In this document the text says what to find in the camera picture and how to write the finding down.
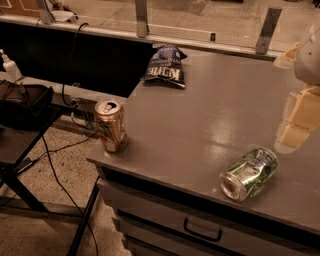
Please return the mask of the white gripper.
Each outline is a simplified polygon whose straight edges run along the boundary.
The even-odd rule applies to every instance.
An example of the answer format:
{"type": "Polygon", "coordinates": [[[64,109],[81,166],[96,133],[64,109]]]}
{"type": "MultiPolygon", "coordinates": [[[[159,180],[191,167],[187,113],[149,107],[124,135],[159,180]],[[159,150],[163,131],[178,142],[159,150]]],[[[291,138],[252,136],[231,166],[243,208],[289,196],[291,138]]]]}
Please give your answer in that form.
{"type": "Polygon", "coordinates": [[[273,65],[281,69],[294,67],[297,79],[311,85],[299,93],[290,92],[283,109],[274,148],[290,154],[300,148],[320,126],[320,15],[317,14],[301,37],[279,55],[273,65]]]}

